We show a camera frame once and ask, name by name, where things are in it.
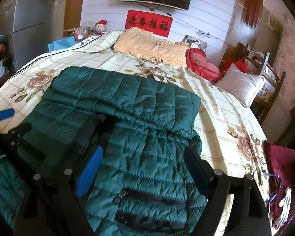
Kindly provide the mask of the light blue bag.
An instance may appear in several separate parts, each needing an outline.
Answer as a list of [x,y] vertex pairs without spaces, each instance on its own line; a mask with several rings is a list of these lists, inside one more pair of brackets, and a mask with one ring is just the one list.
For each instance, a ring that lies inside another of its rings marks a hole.
[[52,43],[48,44],[48,52],[67,49],[75,44],[74,36],[64,37],[61,40],[53,41]]

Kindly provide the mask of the wooden chair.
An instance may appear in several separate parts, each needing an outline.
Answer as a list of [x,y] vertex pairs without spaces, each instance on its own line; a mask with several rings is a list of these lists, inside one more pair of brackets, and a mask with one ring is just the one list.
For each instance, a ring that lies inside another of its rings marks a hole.
[[261,76],[263,85],[256,94],[250,108],[259,124],[263,124],[272,108],[286,78],[284,71],[279,77],[269,64],[270,52],[263,54],[253,51],[250,45],[238,44],[238,59],[247,62],[249,72]]

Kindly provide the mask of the peach ruffled pillow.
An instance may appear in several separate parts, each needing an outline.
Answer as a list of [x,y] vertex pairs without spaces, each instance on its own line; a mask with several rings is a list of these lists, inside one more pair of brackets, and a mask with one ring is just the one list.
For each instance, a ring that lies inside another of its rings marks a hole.
[[189,48],[187,43],[156,38],[151,32],[138,27],[127,29],[113,45],[114,50],[140,59],[184,68],[187,67],[185,53]]

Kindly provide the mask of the dark red velvet cloth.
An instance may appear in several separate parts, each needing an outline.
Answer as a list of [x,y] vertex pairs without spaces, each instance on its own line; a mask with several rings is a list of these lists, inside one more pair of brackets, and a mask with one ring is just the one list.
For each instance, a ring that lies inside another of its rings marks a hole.
[[270,202],[272,227],[280,216],[282,208],[279,201],[285,196],[285,189],[291,188],[291,205],[287,222],[277,230],[275,235],[281,235],[295,216],[295,150],[277,146],[268,141],[263,142],[263,151],[267,164],[270,196],[275,198]]

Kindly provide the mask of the red banner with black calligraphy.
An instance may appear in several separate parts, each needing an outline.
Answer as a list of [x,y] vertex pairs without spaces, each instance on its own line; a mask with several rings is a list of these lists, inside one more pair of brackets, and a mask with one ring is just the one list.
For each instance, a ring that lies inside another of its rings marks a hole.
[[161,14],[129,10],[126,18],[125,29],[138,27],[155,35],[168,37],[173,18]]

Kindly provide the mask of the cream floral plaid bedspread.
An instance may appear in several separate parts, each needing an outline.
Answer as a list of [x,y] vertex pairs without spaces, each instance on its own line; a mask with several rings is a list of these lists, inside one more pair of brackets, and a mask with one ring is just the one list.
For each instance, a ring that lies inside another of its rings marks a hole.
[[151,78],[176,85],[199,96],[200,109],[194,128],[202,142],[199,155],[227,175],[251,174],[264,199],[269,183],[261,143],[266,137],[249,108],[230,93],[191,70],[152,63],[113,49],[122,31],[111,31],[85,40],[73,48],[42,55],[24,66],[0,89],[0,109],[13,108],[15,116],[0,122],[0,132],[23,123],[41,101],[53,79],[68,67],[89,67]]

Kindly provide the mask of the dark green quilted puffer jacket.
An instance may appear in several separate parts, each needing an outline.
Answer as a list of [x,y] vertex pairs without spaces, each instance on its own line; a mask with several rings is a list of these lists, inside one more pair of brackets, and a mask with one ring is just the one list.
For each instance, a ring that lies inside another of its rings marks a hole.
[[201,153],[199,96],[151,78],[89,67],[56,76],[25,118],[28,178],[49,178],[92,144],[104,151],[84,214],[95,235],[189,235],[206,206],[183,160]]

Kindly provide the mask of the white work glove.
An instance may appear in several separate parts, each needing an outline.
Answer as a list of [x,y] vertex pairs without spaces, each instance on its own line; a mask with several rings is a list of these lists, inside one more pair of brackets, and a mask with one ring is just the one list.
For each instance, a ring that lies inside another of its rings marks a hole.
[[292,192],[291,188],[286,188],[285,189],[285,196],[279,202],[279,207],[282,208],[282,212],[281,212],[280,216],[274,222],[274,228],[277,230],[280,229],[281,227],[283,227],[283,225],[288,220],[288,215],[289,215],[290,205],[291,205],[291,192]]

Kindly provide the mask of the grey refrigerator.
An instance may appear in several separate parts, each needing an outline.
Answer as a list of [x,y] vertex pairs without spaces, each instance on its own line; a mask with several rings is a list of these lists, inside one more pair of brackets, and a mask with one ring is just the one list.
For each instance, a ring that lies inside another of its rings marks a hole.
[[8,0],[3,5],[3,35],[11,57],[13,75],[37,56],[48,51],[50,0]]

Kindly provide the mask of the framed photo at headboard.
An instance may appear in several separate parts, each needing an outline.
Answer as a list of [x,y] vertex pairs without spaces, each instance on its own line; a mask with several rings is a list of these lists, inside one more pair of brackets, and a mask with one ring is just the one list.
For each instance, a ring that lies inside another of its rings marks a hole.
[[182,42],[189,44],[192,49],[201,49],[206,52],[207,42],[190,35],[185,35]]

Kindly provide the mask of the pale pink square pillow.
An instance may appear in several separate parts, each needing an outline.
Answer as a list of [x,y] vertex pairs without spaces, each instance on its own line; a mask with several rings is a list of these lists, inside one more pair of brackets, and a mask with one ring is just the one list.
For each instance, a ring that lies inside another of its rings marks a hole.
[[248,108],[264,85],[264,80],[260,75],[243,73],[236,65],[231,64],[226,75],[215,85],[234,95],[244,107]]

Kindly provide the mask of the plush doll with red hat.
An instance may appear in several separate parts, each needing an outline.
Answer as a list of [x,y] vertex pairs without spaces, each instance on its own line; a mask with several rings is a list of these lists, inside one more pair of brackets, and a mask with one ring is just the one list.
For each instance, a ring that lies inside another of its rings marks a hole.
[[108,30],[107,29],[107,21],[100,20],[98,23],[95,24],[93,30],[96,35],[105,33]]

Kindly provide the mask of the red hanging tassel decoration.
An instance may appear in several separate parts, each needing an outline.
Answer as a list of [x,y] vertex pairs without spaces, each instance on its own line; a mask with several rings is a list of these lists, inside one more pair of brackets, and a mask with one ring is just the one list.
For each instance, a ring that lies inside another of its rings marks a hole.
[[250,28],[255,29],[258,22],[261,3],[261,0],[245,0],[241,22]]

